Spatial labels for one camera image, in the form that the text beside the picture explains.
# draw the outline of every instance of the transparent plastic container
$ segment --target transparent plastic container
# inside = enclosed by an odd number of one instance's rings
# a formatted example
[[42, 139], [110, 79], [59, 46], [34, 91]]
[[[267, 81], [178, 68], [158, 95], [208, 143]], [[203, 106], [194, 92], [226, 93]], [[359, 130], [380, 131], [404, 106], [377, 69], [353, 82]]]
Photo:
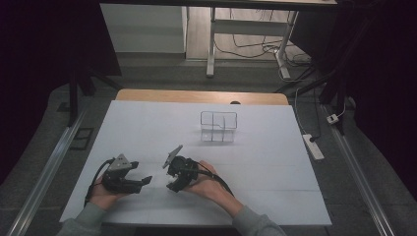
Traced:
[[202, 111], [202, 141], [233, 142], [237, 129], [236, 112]]

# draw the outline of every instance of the white table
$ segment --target white table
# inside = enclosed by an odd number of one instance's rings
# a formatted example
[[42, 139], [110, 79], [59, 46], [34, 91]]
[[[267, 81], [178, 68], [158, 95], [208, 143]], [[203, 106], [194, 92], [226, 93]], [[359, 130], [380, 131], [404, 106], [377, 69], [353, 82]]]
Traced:
[[[201, 111], [233, 111], [233, 143], [202, 142]], [[61, 221], [83, 208], [89, 183], [106, 159], [138, 161], [127, 179], [152, 175], [149, 185], [120, 200], [104, 222], [135, 225], [225, 226], [225, 211], [198, 196], [166, 188], [168, 153], [211, 163], [236, 198], [281, 225], [330, 225], [322, 193], [288, 105], [112, 101]]]

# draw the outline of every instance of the sleeve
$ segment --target sleeve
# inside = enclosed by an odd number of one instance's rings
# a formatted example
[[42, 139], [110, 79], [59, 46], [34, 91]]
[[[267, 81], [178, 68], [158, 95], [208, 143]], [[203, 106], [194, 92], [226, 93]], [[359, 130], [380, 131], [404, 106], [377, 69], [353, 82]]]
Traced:
[[233, 226], [243, 236], [285, 236], [285, 232], [265, 214], [258, 215], [247, 206], [233, 218]]
[[105, 213], [104, 209], [88, 203], [75, 219], [65, 220], [57, 236], [98, 236], [101, 233], [101, 221]]

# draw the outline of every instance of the white power strip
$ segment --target white power strip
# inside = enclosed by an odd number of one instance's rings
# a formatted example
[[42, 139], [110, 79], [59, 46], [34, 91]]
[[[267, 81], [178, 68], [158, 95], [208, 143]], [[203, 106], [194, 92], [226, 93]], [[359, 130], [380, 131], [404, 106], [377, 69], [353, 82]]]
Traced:
[[316, 142], [311, 142], [310, 139], [312, 138], [311, 135], [303, 135], [304, 143], [306, 143], [307, 148], [309, 148], [310, 153], [312, 154], [315, 160], [321, 160], [325, 157], [323, 156], [322, 152], [317, 146]]

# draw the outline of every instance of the table leg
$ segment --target table leg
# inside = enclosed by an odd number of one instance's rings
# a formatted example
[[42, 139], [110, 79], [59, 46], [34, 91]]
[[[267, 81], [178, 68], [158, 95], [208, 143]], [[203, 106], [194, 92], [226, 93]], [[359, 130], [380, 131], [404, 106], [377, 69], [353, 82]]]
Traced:
[[214, 76], [214, 28], [215, 28], [215, 8], [211, 8], [211, 21], [209, 29], [209, 47], [208, 47], [208, 69], [207, 77]]
[[278, 62], [279, 70], [281, 71], [281, 75], [282, 75], [282, 78], [284, 80], [291, 78], [289, 76], [288, 69], [286, 68], [285, 61], [283, 59], [283, 55], [285, 53], [285, 47], [288, 43], [289, 36], [291, 35], [292, 29], [294, 27], [294, 23], [295, 23], [295, 19], [297, 18], [297, 14], [298, 14], [298, 12], [289, 12], [290, 16], [289, 16], [289, 19], [288, 19], [288, 22], [287, 22], [287, 28], [286, 28], [285, 34], [282, 38], [282, 42], [281, 42], [281, 45], [279, 46], [279, 50], [275, 51], [275, 58], [276, 58], [276, 61]]

